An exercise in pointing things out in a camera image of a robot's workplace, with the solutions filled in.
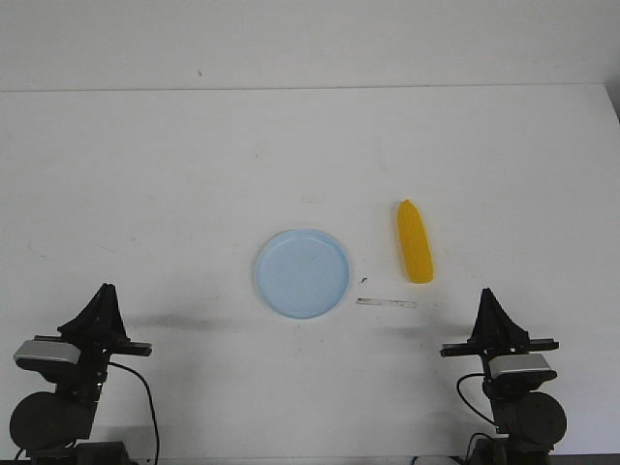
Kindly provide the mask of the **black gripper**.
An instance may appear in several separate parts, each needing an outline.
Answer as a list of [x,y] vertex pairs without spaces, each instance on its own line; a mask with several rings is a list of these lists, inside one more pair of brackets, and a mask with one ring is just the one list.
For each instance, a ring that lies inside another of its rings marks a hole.
[[[133,342],[128,337],[112,284],[104,283],[80,313],[57,330],[59,335],[36,335],[34,339],[76,346],[80,349],[78,363],[34,361],[34,370],[59,386],[102,384],[112,356],[149,357],[152,353],[150,343]],[[99,337],[107,332],[110,337]]]
[[[502,343],[487,343],[490,337],[489,325],[492,313],[497,338]],[[548,352],[559,348],[559,342],[553,338],[531,339],[529,333],[517,325],[505,312],[500,302],[489,288],[480,294],[480,304],[474,327],[468,342],[443,344],[441,357],[478,356],[494,358],[505,355],[520,355],[533,352]]]

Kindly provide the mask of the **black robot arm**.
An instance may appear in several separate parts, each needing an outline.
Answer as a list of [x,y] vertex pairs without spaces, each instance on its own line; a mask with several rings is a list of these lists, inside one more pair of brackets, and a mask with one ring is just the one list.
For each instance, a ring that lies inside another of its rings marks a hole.
[[559,348],[553,338],[532,338],[505,312],[494,293],[485,288],[474,327],[464,343],[445,344],[442,357],[477,356],[480,373],[462,376],[456,382],[457,394],[468,408],[461,384],[481,378],[481,389],[489,400],[489,417],[473,412],[489,422],[497,435],[474,433],[465,457],[459,464],[548,464],[549,453],[567,431],[567,416],[561,404],[541,392],[542,384],[557,378],[544,352]]
[[40,374],[54,391],[24,397],[10,419],[10,435],[32,464],[132,464],[121,441],[89,441],[108,369],[139,373],[111,360],[148,357],[152,345],[132,341],[116,288],[105,283],[56,335],[36,335],[14,354],[17,367]]

